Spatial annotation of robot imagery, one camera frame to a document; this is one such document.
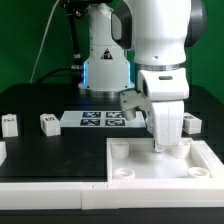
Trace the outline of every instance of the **table surface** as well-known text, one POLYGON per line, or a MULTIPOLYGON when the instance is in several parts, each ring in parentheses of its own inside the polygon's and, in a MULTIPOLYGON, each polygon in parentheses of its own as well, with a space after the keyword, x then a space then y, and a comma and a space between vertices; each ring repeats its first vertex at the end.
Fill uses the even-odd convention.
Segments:
MULTIPOLYGON (((203 121, 202 133, 183 136, 206 141, 223 162, 224 105, 202 87, 192 86, 190 90, 185 111, 203 121)), ((0 105, 0 115, 17 114, 19 128, 19 137, 0 138, 7 147, 0 182, 105 181, 107 137, 151 137, 144 128, 63 128, 61 136, 47 138, 40 128, 43 113, 53 113, 60 119, 65 110, 120 110, 118 99, 80 95, 69 84, 14 85, 0 94, 0 105)), ((71 223, 222 223, 224 209, 0 211, 0 221, 5 221, 2 223, 60 223, 59 217, 71 223)))

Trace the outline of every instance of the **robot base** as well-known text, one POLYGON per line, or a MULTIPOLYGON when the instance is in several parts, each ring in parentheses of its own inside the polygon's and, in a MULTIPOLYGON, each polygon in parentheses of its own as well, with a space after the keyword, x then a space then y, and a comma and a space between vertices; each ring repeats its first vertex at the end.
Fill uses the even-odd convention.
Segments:
POLYGON ((153 139, 107 139, 107 182, 1 183, 0 209, 223 207, 224 166, 206 143, 191 141, 182 159, 170 152, 154 152, 153 139))
POLYGON ((121 91, 95 91, 91 89, 84 89, 81 88, 81 85, 79 86, 79 92, 83 95, 91 96, 91 97, 97 97, 97 98, 117 98, 120 96, 121 91))

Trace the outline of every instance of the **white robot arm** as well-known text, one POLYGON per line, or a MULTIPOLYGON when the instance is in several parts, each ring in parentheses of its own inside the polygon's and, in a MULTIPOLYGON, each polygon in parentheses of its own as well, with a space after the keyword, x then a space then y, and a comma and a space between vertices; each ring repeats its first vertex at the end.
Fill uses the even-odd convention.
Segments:
POLYGON ((201 24, 202 33, 206 19, 200 0, 123 0, 112 14, 113 39, 135 49, 139 67, 136 87, 140 93, 123 93, 121 108, 128 120, 135 117, 136 106, 146 112, 157 151, 176 146, 181 139, 183 100, 189 96, 189 87, 180 65, 186 60, 186 37, 188 46, 200 37, 188 34, 194 23, 201 24), (201 12, 195 18, 193 6, 201 12))

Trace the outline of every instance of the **green backdrop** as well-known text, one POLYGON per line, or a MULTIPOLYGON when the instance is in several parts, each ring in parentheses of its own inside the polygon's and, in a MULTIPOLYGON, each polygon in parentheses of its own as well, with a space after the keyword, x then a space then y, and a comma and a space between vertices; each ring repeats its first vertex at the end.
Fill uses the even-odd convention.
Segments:
MULTIPOLYGON (((7 0, 0 5, 0 92, 17 83, 28 83, 50 11, 56 0, 7 0)), ((190 84, 206 88, 224 103, 224 1, 203 0, 208 26, 199 42, 186 49, 190 84)), ((114 7, 119 0, 109 4, 114 7)), ((77 22, 84 58, 88 57, 87 17, 77 22)), ((35 79, 71 65, 72 49, 65 10, 58 7, 49 29, 35 79)))

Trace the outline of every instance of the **white block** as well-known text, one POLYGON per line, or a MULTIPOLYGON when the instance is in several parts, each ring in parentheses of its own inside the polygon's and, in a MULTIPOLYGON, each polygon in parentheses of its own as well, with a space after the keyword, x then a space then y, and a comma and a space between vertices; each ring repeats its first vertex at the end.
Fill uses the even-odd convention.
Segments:
POLYGON ((184 113, 183 131, 187 134, 201 133, 202 120, 189 113, 184 113))
POLYGON ((7 157, 5 142, 0 142, 0 166, 5 161, 7 157))
POLYGON ((18 136, 16 115, 7 114, 2 116, 2 134, 4 138, 18 136))
POLYGON ((46 136, 61 134, 60 122, 54 114, 42 114, 40 116, 40 125, 46 136))

